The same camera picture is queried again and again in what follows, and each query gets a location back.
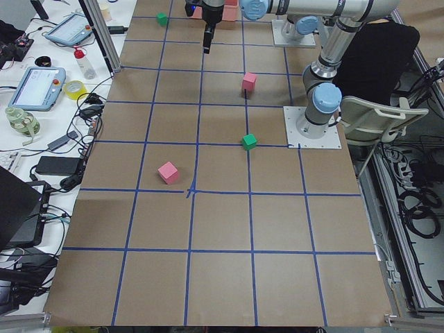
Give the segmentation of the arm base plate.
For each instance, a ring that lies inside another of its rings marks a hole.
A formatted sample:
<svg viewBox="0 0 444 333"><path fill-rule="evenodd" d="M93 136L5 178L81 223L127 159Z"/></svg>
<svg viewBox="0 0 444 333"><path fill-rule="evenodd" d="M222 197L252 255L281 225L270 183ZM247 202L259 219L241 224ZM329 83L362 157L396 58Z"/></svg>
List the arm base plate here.
<svg viewBox="0 0 444 333"><path fill-rule="evenodd" d="M334 116L324 125L309 123L306 107L284 106L284 122L289 148L341 149L341 140Z"/></svg>
<svg viewBox="0 0 444 333"><path fill-rule="evenodd" d="M314 48L314 31L318 27L315 16L301 17L294 23L288 19L272 21L273 42L279 47Z"/></svg>

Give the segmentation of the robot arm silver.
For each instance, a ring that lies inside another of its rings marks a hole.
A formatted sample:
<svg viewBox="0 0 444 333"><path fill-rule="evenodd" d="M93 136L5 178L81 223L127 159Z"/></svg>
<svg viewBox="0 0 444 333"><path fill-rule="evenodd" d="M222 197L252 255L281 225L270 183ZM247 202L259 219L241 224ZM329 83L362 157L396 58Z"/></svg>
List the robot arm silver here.
<svg viewBox="0 0 444 333"><path fill-rule="evenodd" d="M281 28L284 44L290 46L315 46L314 33L318 30L317 16L287 15Z"/></svg>
<svg viewBox="0 0 444 333"><path fill-rule="evenodd" d="M337 67L358 30L367 22L390 14L398 1L241 1L242 15L256 21L264 15L315 15L335 17L336 23L317 60L303 74L308 98L305 114L298 120L302 134L324 131L337 111L342 95L331 83Z"/></svg>

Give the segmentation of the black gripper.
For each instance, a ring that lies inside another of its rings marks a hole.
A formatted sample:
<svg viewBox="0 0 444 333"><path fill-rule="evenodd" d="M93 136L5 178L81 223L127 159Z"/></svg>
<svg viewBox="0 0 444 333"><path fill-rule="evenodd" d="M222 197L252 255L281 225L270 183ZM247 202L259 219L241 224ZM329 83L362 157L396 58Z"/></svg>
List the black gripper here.
<svg viewBox="0 0 444 333"><path fill-rule="evenodd" d="M206 22L203 34L203 53L209 54L215 28L223 17L223 0L202 0L202 19Z"/></svg>

